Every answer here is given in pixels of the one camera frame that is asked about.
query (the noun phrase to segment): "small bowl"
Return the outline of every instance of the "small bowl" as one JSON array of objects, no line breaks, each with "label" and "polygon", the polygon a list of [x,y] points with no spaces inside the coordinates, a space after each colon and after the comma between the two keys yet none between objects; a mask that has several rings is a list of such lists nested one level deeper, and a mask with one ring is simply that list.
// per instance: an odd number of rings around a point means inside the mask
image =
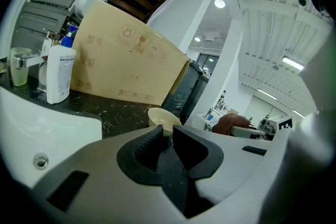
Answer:
[{"label": "small bowl", "polygon": [[174,125],[182,125],[180,120],[174,114],[160,108],[149,109],[148,118],[149,126],[163,125],[163,136],[172,135]]}]

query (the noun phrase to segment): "window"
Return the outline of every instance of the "window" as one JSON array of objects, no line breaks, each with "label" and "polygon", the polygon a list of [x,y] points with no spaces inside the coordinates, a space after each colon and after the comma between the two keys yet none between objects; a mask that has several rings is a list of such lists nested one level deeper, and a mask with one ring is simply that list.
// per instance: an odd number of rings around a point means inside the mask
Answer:
[{"label": "window", "polygon": [[212,74],[212,72],[214,72],[215,70],[218,59],[219,59],[218,56],[201,54],[198,57],[197,63],[199,64],[200,67],[203,68],[203,70],[209,71],[209,73]]}]

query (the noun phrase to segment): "clear plastic cup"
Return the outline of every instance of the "clear plastic cup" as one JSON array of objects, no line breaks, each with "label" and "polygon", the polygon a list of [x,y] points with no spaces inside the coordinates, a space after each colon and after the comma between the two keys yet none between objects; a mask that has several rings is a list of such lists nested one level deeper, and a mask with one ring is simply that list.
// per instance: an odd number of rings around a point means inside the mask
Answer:
[{"label": "clear plastic cup", "polygon": [[13,66],[13,56],[16,54],[30,54],[31,49],[29,48],[12,48],[10,53],[10,75],[12,76],[12,81],[15,86],[22,86],[27,83],[28,79],[28,71],[29,68],[24,69],[17,69],[15,66]]}]

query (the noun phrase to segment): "bottle label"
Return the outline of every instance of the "bottle label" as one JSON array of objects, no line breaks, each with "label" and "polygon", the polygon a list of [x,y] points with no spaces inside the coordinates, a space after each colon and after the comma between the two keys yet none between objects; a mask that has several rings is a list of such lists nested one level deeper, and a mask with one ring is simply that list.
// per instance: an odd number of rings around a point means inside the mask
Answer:
[{"label": "bottle label", "polygon": [[72,66],[74,65],[74,59],[74,56],[59,58],[58,92],[60,97],[67,97],[69,95],[70,79]]}]

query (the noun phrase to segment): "ceiling light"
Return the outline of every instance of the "ceiling light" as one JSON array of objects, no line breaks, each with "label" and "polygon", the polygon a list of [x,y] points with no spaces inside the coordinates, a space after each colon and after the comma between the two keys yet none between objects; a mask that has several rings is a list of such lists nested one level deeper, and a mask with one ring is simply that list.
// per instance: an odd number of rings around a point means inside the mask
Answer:
[{"label": "ceiling light", "polygon": [[299,64],[298,62],[295,62],[294,60],[284,56],[283,59],[282,59],[283,62],[289,64],[290,66],[293,66],[297,69],[299,69],[300,71],[304,68],[303,65]]},{"label": "ceiling light", "polygon": [[293,109],[293,112],[298,114],[300,117],[303,117],[304,119],[306,118],[305,116],[301,115],[299,112],[297,112],[296,110]]},{"label": "ceiling light", "polygon": [[224,0],[215,0],[215,5],[217,8],[224,8],[225,7],[225,2]]},{"label": "ceiling light", "polygon": [[263,94],[265,94],[265,95],[267,95],[268,97],[273,98],[274,100],[277,100],[276,97],[274,97],[273,95],[268,94],[267,92],[261,91],[260,89],[258,89],[257,91],[258,91],[258,92],[261,92],[261,93],[263,93]]}]

